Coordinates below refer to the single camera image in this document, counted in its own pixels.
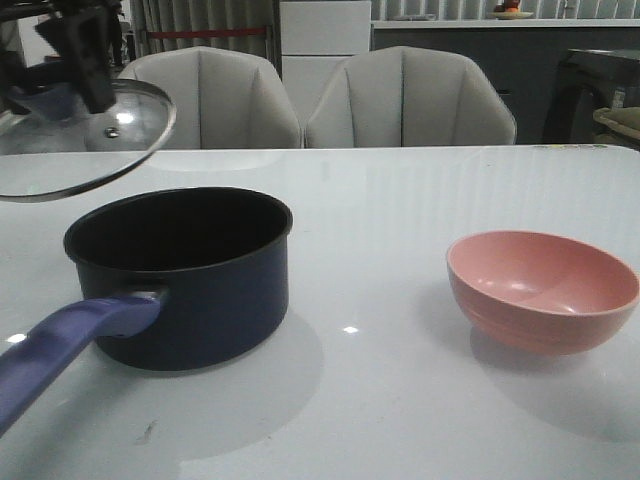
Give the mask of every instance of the white chair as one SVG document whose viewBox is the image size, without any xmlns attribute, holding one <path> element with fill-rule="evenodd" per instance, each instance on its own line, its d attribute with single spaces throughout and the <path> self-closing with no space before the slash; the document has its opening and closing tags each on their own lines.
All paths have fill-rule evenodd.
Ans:
<svg viewBox="0 0 640 480">
<path fill-rule="evenodd" d="M 147 55 L 120 78 L 162 88 L 175 102 L 176 127 L 164 148 L 300 148 L 295 110 L 271 63 L 211 47 Z"/>
<path fill-rule="evenodd" d="M 516 122 L 480 67 L 391 47 L 341 62 L 305 128 L 309 148 L 512 144 Z"/>
</svg>

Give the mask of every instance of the saucepan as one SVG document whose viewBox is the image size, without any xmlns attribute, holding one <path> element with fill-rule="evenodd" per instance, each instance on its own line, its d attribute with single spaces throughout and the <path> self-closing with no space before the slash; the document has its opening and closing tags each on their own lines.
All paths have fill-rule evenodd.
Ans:
<svg viewBox="0 0 640 480">
<path fill-rule="evenodd" d="M 0 357 L 0 435 L 94 339 L 119 362 L 164 371 L 257 346 L 287 310 L 292 223 L 280 200 L 231 187 L 144 193 L 81 217 L 64 248 L 85 300 Z"/>
</svg>

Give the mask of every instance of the white table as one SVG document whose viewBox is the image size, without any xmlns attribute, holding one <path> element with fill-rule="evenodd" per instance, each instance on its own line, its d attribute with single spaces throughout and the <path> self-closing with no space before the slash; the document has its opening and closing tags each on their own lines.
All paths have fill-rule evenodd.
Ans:
<svg viewBox="0 0 640 480">
<path fill-rule="evenodd" d="M 160 152 L 78 197 L 0 204 L 0 338 L 79 299 L 62 250 L 76 218 L 141 191 L 199 185 L 256 189 L 291 207 L 281 327 L 241 358 L 182 374 L 89 348 L 0 439 L 0 478 L 640 478 L 640 312 L 591 352 L 536 357 L 473 329 L 445 267 L 462 235 L 531 229 L 640 270 L 638 153 Z"/>
</svg>

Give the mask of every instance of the pink bowl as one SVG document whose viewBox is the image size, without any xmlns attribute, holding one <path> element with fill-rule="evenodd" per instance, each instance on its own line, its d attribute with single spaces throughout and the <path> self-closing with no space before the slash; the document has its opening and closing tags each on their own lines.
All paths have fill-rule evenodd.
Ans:
<svg viewBox="0 0 640 480">
<path fill-rule="evenodd" d="M 611 338 L 640 298 L 638 276 L 617 258 L 545 233 L 493 231 L 447 252 L 458 305 L 483 332 L 530 352 L 565 355 Z"/>
</svg>

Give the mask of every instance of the plate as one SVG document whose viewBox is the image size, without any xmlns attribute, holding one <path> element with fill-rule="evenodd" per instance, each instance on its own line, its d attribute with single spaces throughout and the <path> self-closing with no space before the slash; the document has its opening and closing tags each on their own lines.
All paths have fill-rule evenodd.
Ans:
<svg viewBox="0 0 640 480">
<path fill-rule="evenodd" d="M 489 16 L 498 20 L 519 20 L 529 18 L 533 12 L 490 12 Z"/>
</svg>

